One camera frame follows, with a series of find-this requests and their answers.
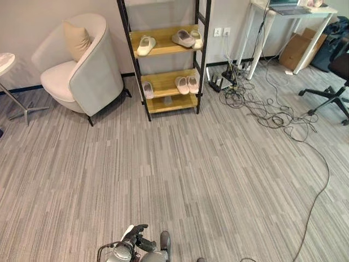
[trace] tangled cables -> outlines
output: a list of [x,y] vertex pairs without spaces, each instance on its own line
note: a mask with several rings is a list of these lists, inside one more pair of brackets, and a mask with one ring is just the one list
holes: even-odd
[[[245,83],[242,81],[244,72],[240,72],[238,78],[238,85],[236,87],[229,87],[222,91],[219,95],[221,103],[228,105],[231,108],[239,109],[245,107],[249,110],[248,116],[254,116],[257,122],[271,129],[282,128],[284,132],[293,140],[303,142],[308,138],[310,131],[317,133],[314,123],[317,122],[318,116],[309,116],[303,114],[296,116],[294,109],[287,105],[282,105],[278,100],[278,89],[268,80],[269,62],[267,63],[266,80],[275,88],[275,100],[267,98],[265,101],[256,97],[252,90],[255,86],[252,83]],[[292,132],[294,127],[300,125],[305,128],[305,134],[302,138],[297,139]]]

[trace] white wall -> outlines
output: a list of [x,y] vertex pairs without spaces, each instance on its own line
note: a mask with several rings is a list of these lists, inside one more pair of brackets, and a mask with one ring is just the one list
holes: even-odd
[[[12,52],[18,58],[15,68],[1,78],[9,89],[40,84],[39,74],[31,63],[32,53],[64,18],[87,12],[101,14],[107,19],[121,72],[133,72],[116,0],[0,1],[0,52]],[[348,0],[327,0],[326,2],[333,4],[333,7],[338,8],[343,15],[348,15]],[[249,3],[250,0],[212,0],[207,63],[225,61],[227,52],[232,59],[236,58],[239,38],[245,33],[242,26],[245,23]],[[205,1],[202,0],[203,14],[204,5]],[[174,0],[168,3],[133,6],[128,7],[128,13],[133,30],[186,25],[194,21],[194,1]],[[252,54],[255,43],[253,35],[256,35],[261,20],[262,14],[256,15],[245,58]],[[317,24],[318,20],[311,23],[313,28]],[[285,29],[289,25],[290,22],[283,21],[281,18],[275,21],[264,48],[266,56],[274,55],[279,51],[285,41]],[[302,27],[307,25],[309,25],[307,21],[302,23]],[[213,38],[215,27],[231,27],[231,35],[228,38]],[[143,58],[141,68],[145,73],[177,70],[190,67],[191,58],[187,53],[166,56],[166,59],[164,57]]]
[[132,62],[123,34],[115,0],[0,0],[0,52],[16,54],[17,65],[1,81],[20,88],[40,84],[31,55],[45,37],[65,18],[82,13],[98,13],[108,23],[123,73],[131,72]]

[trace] white armchair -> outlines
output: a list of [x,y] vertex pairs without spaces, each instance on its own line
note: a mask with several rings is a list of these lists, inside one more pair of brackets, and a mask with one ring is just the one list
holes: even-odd
[[40,71],[44,89],[61,105],[85,113],[92,125],[93,116],[122,91],[123,80],[115,58],[109,28],[104,17],[83,14],[67,19],[77,27],[86,28],[92,44],[78,62],[72,59],[59,25],[32,56]]

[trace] white slipper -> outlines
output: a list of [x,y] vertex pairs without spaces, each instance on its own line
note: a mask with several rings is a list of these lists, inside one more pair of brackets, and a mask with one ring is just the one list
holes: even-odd
[[198,84],[196,78],[193,75],[189,75],[186,77],[186,84],[188,85],[189,92],[192,94],[198,93]]
[[202,49],[203,43],[200,33],[197,30],[193,30],[190,32],[190,36],[195,39],[195,44],[192,46],[192,48],[195,50]]
[[179,30],[177,34],[172,36],[172,41],[187,48],[192,47],[195,44],[195,39],[183,29]]
[[154,38],[147,37],[144,35],[137,49],[137,54],[139,56],[147,56],[150,53],[150,51],[155,47],[156,44],[157,42],[155,41]]
[[189,94],[189,87],[186,84],[186,78],[183,78],[183,77],[179,76],[179,77],[177,77],[175,79],[174,82],[175,82],[175,84],[177,86],[178,91],[181,94]]
[[153,92],[153,87],[150,82],[142,82],[142,87],[144,91],[144,95],[146,96],[147,99],[153,99],[154,98],[154,92]]

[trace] beige cushion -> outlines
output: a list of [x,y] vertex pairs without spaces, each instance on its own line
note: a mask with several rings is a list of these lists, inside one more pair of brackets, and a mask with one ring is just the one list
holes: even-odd
[[64,37],[67,48],[75,61],[79,61],[91,45],[91,40],[84,27],[75,27],[63,21]]
[[40,77],[44,89],[54,98],[74,102],[75,99],[69,89],[69,76],[75,66],[75,61],[69,61],[44,71]]

